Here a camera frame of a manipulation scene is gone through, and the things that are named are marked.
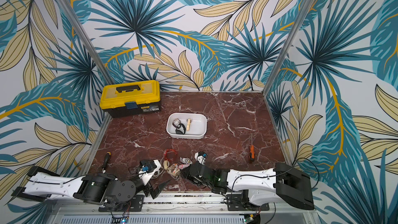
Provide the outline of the cream square-face watch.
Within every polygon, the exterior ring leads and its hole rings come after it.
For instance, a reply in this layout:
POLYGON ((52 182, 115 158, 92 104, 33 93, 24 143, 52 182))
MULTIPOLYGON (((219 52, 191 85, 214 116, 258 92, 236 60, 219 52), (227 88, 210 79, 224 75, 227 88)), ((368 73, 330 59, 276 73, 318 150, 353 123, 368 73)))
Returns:
POLYGON ((189 131, 191 127, 192 119, 187 119, 186 130, 189 131))

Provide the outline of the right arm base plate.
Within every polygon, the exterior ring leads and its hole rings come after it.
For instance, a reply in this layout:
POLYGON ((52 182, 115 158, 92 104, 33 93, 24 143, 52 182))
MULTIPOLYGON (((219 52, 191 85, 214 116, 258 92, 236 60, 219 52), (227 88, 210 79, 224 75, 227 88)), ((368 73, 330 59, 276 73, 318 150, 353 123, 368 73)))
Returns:
POLYGON ((224 201, 228 211, 269 211, 269 204, 265 203, 262 206, 256 206, 249 202, 248 191, 244 190, 238 193, 225 194, 224 201))

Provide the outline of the rose gold brown-strap watch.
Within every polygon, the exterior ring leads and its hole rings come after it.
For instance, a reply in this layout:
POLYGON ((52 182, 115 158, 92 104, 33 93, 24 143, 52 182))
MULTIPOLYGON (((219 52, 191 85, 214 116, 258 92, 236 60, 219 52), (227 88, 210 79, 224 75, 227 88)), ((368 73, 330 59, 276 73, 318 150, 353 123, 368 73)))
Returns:
POLYGON ((175 128, 180 128, 181 127, 181 122, 180 122, 180 120, 178 118, 176 118, 176 119, 173 120, 172 125, 175 128))

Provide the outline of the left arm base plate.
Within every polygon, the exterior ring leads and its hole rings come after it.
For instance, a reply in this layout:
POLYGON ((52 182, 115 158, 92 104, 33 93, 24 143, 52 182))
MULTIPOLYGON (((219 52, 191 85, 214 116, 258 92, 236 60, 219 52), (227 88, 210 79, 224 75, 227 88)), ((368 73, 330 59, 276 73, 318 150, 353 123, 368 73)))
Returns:
POLYGON ((144 195, 136 195, 132 197, 127 202, 113 202, 108 201, 104 203, 103 206, 98 208, 100 213, 104 212, 141 212, 143 203, 144 203, 144 195))

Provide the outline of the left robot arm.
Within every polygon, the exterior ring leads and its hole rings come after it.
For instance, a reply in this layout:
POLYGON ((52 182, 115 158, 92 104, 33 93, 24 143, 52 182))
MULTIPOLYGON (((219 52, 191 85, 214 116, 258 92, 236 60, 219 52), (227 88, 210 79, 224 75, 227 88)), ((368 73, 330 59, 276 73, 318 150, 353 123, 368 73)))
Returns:
POLYGON ((33 166, 28 171, 28 182, 17 187, 12 197, 45 202, 46 200, 72 200, 99 206, 100 212, 127 212, 137 196, 143 192, 146 197, 157 198, 168 185, 169 180, 153 188, 150 180, 157 170, 142 173, 133 180, 120 181, 108 173, 90 173, 80 177, 67 178, 47 169, 33 166))

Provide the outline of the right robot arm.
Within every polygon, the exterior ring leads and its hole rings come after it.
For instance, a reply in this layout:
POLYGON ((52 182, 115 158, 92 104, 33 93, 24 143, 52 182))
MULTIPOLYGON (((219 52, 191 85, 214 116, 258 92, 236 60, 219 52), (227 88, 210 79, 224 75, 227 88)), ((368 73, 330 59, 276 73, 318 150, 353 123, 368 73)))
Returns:
POLYGON ((239 191, 240 203, 245 207, 285 202, 298 209, 315 209, 310 176, 281 162, 262 171, 215 170, 196 162, 183 169, 181 177, 199 187, 208 187, 214 194, 239 191))

